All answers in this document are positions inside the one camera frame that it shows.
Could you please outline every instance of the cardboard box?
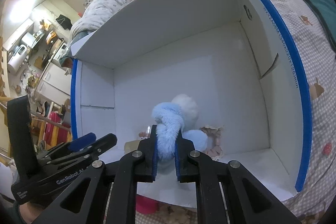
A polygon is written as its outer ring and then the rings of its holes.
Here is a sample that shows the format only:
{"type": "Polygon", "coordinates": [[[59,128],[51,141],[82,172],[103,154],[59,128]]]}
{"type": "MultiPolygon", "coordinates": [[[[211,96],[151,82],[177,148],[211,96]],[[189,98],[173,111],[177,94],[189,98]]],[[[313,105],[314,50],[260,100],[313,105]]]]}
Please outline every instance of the cardboard box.
{"type": "Polygon", "coordinates": [[[67,99],[65,102],[64,102],[64,106],[65,106],[65,109],[67,112],[70,112],[71,111],[71,107],[70,107],[70,99],[67,99]]]}

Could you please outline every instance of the patterned bedding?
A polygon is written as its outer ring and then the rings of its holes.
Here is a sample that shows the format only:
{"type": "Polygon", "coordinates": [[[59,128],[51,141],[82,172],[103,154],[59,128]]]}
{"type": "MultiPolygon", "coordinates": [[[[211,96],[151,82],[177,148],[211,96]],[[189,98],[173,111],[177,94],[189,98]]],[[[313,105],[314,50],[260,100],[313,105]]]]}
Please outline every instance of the patterned bedding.
{"type": "MultiPolygon", "coordinates": [[[[95,31],[133,0],[93,0],[71,29],[95,31]]],[[[310,85],[312,148],[303,190],[284,204],[304,223],[320,218],[336,194],[336,60],[320,22],[303,0],[271,0],[287,25],[300,53],[310,85]]],[[[159,215],[137,213],[137,223],[158,223],[159,215]]],[[[194,216],[188,218],[193,222],[194,216]]]]}

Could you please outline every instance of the strawberry print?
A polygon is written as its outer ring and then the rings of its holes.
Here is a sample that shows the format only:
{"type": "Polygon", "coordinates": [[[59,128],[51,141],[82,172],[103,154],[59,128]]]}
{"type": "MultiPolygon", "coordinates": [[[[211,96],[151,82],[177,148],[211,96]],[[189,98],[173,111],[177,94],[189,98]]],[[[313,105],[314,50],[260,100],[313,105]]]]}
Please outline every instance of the strawberry print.
{"type": "Polygon", "coordinates": [[[323,148],[322,154],[325,156],[329,156],[331,153],[331,149],[332,149],[331,143],[327,143],[323,148]]]}

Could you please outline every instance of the black sleeve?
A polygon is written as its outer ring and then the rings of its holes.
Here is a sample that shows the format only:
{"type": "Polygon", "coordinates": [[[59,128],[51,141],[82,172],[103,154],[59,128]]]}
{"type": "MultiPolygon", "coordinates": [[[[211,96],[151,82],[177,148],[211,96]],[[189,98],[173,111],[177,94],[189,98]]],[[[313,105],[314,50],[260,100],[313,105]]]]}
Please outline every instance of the black sleeve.
{"type": "Polygon", "coordinates": [[[14,202],[13,207],[7,209],[0,202],[0,224],[27,224],[20,215],[17,202],[14,202]]]}

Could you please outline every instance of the plush toy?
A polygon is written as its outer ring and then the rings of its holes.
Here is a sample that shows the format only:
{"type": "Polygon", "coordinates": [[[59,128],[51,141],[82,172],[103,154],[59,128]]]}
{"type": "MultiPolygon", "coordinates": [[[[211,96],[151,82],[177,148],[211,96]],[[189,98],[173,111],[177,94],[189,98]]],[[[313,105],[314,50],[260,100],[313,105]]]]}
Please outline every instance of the plush toy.
{"type": "Polygon", "coordinates": [[[175,141],[180,129],[182,136],[191,140],[196,150],[206,150],[208,136],[201,130],[191,130],[198,119],[198,113],[194,99],[185,94],[176,96],[171,103],[160,103],[154,107],[152,116],[157,122],[159,161],[174,158],[175,141]]]}

